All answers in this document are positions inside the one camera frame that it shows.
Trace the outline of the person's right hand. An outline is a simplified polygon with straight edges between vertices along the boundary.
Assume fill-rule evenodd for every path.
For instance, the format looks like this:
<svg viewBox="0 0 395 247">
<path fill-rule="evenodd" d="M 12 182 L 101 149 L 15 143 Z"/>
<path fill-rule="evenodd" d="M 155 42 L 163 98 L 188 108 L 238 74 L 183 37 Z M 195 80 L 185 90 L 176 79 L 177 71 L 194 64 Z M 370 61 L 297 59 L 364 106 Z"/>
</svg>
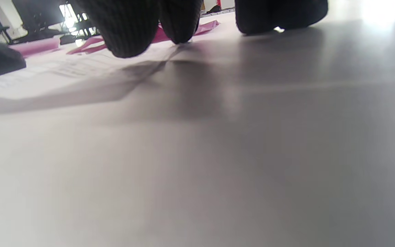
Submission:
<svg viewBox="0 0 395 247">
<path fill-rule="evenodd" d="M 199 25 L 202 0 L 77 0 L 118 58 L 144 53 L 158 25 L 174 44 L 187 43 Z M 236 0 L 238 30 L 244 35 L 309 27 L 328 13 L 327 0 Z"/>
</svg>

